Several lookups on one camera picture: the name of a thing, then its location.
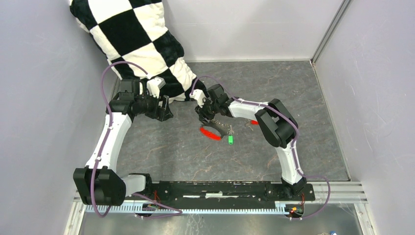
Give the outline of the silver keyring with red tool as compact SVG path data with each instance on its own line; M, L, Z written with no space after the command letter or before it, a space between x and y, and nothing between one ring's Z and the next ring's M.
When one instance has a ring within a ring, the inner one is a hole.
M230 124L213 119L208 124L202 124L199 128L200 132L211 140L220 141L224 137L234 135L233 128Z

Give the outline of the green key tag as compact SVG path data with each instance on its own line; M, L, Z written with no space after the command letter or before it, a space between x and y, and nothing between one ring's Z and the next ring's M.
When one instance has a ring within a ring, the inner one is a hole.
M232 136L232 135L228 136L228 143L229 143L230 145L232 145L232 144L233 144L233 136Z

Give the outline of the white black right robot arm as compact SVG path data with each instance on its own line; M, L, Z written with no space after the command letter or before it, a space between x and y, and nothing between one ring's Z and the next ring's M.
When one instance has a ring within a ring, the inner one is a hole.
M220 84L211 86L208 96L194 89L190 97L197 101L195 111L201 122L200 131L210 139L221 140L233 135L230 126L215 119L216 114L257 122L265 140L277 152L282 169L283 195L295 200L302 194L307 181L297 156L298 124L280 100L253 102L229 97Z

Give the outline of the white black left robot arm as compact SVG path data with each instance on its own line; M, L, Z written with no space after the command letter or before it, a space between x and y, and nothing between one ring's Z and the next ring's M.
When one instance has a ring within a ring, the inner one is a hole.
M169 97L161 95L166 82L154 77L145 82L139 79L121 80L119 90L109 101L105 124L85 167L73 173L77 191L86 205L120 206L127 196L136 193L149 199L154 193L149 174L130 173L119 177L117 160L124 138L138 115L165 121L173 117Z

